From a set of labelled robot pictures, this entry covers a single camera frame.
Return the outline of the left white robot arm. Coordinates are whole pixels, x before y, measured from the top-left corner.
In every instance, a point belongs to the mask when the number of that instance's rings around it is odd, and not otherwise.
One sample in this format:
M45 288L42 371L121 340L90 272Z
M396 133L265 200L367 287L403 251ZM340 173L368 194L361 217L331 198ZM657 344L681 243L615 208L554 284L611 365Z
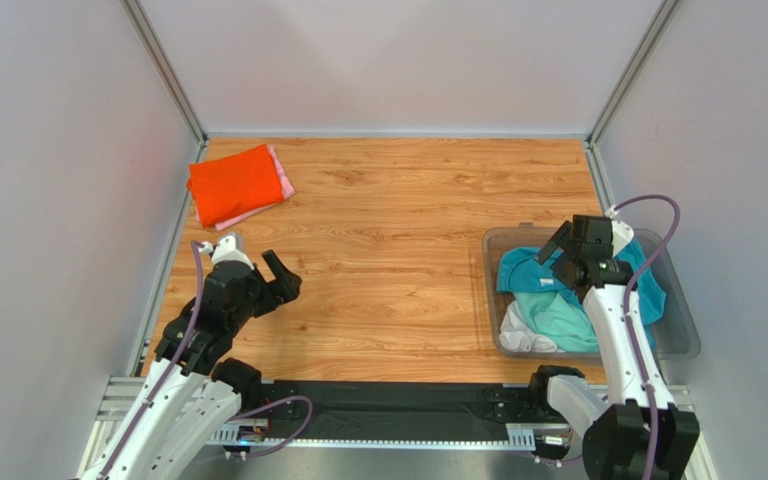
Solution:
M208 251L195 297L169 322L139 394L84 479L175 479L225 423L269 412L262 374L226 355L253 318L296 300L302 280L272 250L266 280L238 249Z

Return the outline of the teal blue t-shirt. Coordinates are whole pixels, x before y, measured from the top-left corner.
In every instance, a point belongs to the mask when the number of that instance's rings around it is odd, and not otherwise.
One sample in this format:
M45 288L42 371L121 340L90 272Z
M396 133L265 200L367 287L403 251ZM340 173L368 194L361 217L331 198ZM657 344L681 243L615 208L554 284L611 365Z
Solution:
M511 293L513 296L517 292L559 291L568 302L583 308L574 292L555 279L549 268L549 261L545 265L540 265L534 260L538 250L536 247L518 247L506 252L499 262L497 291L499 293ZM627 261L634 269L637 269L644 264L647 256L640 242L634 239L620 252L616 259ZM555 283L553 286L543 287L540 283L541 278L553 279ZM642 323L645 326L650 346L653 347L653 339L650 337L648 328L664 315L667 295L656 283L650 267L639 278L637 289L640 295L639 305Z

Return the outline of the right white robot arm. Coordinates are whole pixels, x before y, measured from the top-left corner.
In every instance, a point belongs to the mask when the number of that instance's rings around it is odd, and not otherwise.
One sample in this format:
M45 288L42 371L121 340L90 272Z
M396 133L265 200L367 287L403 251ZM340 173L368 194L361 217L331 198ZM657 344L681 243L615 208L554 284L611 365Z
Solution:
M575 215L536 256L580 300L596 333L608 393L598 395L573 368L542 365L529 387L582 441L591 479L681 479L700 435L694 413L679 408L640 318L639 273L616 259L624 224Z

